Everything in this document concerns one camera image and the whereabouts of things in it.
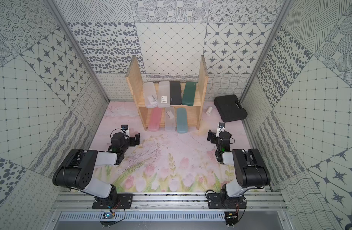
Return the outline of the pink pencil case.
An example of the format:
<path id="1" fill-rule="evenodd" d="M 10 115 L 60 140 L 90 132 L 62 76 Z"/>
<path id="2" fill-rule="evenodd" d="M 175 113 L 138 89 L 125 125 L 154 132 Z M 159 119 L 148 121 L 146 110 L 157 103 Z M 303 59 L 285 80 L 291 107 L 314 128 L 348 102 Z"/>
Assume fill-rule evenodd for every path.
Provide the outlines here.
<path id="1" fill-rule="evenodd" d="M 159 130 L 161 118 L 162 118 L 162 108 L 155 107 L 151 109 L 151 116 L 149 120 L 148 130 L 156 132 Z"/>

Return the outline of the light blue pencil case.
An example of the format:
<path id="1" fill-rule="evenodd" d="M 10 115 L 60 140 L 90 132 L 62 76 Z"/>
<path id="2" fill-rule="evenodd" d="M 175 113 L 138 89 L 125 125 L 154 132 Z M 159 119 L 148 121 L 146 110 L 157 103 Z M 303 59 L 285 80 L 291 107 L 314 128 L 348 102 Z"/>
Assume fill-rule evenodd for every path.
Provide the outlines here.
<path id="1" fill-rule="evenodd" d="M 187 111 L 185 108 L 178 108 L 176 110 L 176 129 L 179 134 L 185 134 L 188 132 L 188 119 L 187 119 Z"/>

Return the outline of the clear pencil case with label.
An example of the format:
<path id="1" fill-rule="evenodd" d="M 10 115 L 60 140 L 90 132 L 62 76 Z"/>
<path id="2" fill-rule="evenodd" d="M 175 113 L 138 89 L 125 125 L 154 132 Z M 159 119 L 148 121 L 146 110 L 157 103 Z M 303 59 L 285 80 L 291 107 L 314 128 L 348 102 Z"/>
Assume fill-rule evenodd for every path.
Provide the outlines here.
<path id="1" fill-rule="evenodd" d="M 173 107 L 165 108 L 164 128 L 167 132 L 176 130 L 176 115 Z"/>

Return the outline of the dark green pencil case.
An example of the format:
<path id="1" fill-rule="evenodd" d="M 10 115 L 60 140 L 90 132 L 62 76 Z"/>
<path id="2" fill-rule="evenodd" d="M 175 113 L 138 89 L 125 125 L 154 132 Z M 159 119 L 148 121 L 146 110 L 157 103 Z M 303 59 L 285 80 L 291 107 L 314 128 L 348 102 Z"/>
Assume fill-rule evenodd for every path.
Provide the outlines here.
<path id="1" fill-rule="evenodd" d="M 195 100 L 195 93 L 196 93 L 196 82 L 186 82 L 184 93 L 182 97 L 182 105 L 193 106 Z"/>

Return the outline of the black pencil case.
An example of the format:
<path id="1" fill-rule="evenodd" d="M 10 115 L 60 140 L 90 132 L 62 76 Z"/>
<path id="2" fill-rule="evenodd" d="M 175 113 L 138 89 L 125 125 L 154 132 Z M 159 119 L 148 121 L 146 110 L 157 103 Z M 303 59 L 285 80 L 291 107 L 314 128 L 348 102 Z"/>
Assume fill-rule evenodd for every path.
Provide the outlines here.
<path id="1" fill-rule="evenodd" d="M 180 81 L 170 82 L 170 105 L 181 105 L 182 104 L 182 91 Z"/>

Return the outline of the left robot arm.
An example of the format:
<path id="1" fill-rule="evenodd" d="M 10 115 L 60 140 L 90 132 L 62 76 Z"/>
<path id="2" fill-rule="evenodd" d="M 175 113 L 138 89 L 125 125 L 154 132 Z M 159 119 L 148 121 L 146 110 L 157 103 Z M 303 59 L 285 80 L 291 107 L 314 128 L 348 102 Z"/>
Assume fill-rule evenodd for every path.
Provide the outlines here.
<path id="1" fill-rule="evenodd" d="M 97 199 L 110 202 L 117 200 L 117 189 L 93 176 L 97 166 L 119 165 L 124 160 L 129 147 L 140 145 L 140 134 L 134 137 L 127 130 L 111 135 L 111 145 L 107 151 L 72 149 L 53 174 L 55 186 L 75 189 L 93 195 Z"/>

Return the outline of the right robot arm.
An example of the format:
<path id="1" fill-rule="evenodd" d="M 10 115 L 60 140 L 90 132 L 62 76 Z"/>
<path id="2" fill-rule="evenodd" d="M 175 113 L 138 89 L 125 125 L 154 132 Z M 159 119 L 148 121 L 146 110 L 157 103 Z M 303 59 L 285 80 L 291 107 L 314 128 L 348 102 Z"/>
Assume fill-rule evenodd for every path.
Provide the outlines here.
<path id="1" fill-rule="evenodd" d="M 224 128 L 209 130 L 207 140 L 216 145 L 217 162 L 232 165 L 235 170 L 235 178 L 222 186 L 223 199 L 242 198 L 248 190 L 270 185 L 271 176 L 258 149 L 231 149 L 232 135 Z"/>

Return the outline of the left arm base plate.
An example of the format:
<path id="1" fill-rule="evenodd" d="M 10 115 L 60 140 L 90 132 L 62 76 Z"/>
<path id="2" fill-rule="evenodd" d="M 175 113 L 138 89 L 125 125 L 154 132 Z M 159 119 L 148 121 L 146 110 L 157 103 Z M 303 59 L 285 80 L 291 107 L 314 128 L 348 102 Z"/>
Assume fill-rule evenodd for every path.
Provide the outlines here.
<path id="1" fill-rule="evenodd" d="M 115 207 L 119 209 L 130 209 L 133 197 L 134 194 L 131 193 L 116 194 L 114 198 L 99 198 L 95 196 L 92 209 L 111 209 Z"/>

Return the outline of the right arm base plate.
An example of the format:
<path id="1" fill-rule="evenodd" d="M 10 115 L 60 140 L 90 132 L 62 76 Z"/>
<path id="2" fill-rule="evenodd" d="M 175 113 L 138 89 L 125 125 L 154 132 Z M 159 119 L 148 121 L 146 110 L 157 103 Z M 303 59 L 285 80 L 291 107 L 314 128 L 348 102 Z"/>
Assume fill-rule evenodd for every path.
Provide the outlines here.
<path id="1" fill-rule="evenodd" d="M 205 194 L 209 209 L 245 209 L 245 197 L 228 197 L 225 194 L 208 192 Z"/>

